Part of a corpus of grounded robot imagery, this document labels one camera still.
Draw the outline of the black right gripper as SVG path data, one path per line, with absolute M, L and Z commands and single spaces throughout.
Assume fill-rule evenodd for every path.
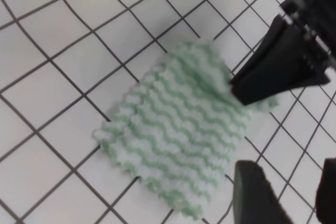
M 232 93 L 244 105 L 296 88 L 329 83 L 335 68 L 335 0 L 285 0 L 291 20 L 316 41 L 277 15 L 258 48 L 233 77 Z

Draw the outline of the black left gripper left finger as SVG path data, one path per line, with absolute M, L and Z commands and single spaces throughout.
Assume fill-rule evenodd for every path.
M 291 223 L 263 169 L 253 161 L 237 161 L 233 215 L 237 224 Z

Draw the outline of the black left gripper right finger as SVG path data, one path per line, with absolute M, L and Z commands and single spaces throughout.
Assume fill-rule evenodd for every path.
M 324 161 L 316 194 L 316 216 L 320 223 L 335 223 L 335 158 Z

